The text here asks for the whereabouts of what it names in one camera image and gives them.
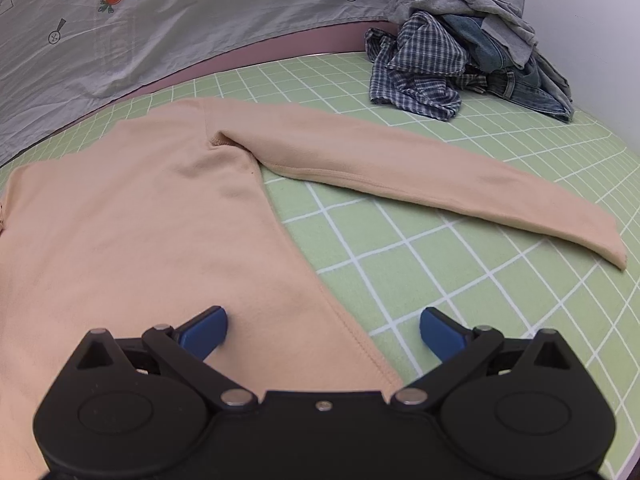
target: black line drawing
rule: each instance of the black line drawing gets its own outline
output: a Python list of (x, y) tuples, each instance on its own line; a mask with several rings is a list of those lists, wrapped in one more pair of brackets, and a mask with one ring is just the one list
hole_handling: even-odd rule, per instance
[(60, 29), (65, 25), (66, 20), (64, 18), (60, 19), (60, 23), (58, 23), (58, 28), (49, 34), (49, 43), (55, 45), (60, 41)]
[(14, 6), (13, 0), (0, 0), (0, 14), (4, 14)]

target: pile of clothes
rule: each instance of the pile of clothes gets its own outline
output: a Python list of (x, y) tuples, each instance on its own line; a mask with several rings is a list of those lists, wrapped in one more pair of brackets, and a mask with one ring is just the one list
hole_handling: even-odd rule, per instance
[(370, 28), (369, 98), (447, 121), (457, 89), (490, 92), (565, 123), (574, 107), (569, 83), (538, 51), (520, 9), (501, 0), (391, 0), (385, 17), (395, 37)]

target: grid-patterned surface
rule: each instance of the grid-patterned surface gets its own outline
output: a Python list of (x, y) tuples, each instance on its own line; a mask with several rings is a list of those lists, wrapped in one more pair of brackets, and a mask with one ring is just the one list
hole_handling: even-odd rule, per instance
[(21, 164), (76, 152), (119, 119), (194, 95), (298, 102), (441, 139), (555, 181), (617, 217), (628, 271), (562, 240), (263, 171), (293, 239), (405, 380), (438, 364), (418, 334), (418, 315), (428, 305), (507, 336), (559, 329), (616, 412), (618, 434), (602, 470), (613, 478), (640, 431), (639, 159), (580, 111), (565, 125), (465, 93), (458, 117), (443, 123), (371, 105), (369, 77), (364, 54), (340, 54), (189, 81), (102, 110), (41, 142), (0, 169), (0, 188)]

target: long-sleeve shirt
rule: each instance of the long-sleeve shirt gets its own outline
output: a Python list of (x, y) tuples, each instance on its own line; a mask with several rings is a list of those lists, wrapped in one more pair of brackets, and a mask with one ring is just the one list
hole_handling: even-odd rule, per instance
[(298, 105), (155, 108), (11, 174), (0, 207), (0, 478), (44, 471), (33, 414), (92, 327), (134, 337), (219, 304), (229, 334), (206, 362), (258, 395), (401, 387), (274, 215), (258, 161), (555, 235), (625, 267), (608, 213), (491, 158)]

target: blue jeans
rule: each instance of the blue jeans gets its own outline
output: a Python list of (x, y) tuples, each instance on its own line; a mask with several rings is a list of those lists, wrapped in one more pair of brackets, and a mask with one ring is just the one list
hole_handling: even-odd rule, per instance
[(570, 97), (558, 86), (554, 92), (561, 100), (544, 89), (548, 88), (548, 80), (566, 83), (546, 60), (539, 63), (534, 52), (521, 70), (504, 47), (482, 31), (482, 18), (456, 14), (443, 14), (439, 18), (447, 31), (468, 49), (471, 58), (468, 64), (485, 74), (488, 92), (562, 122), (571, 122), (574, 109)]

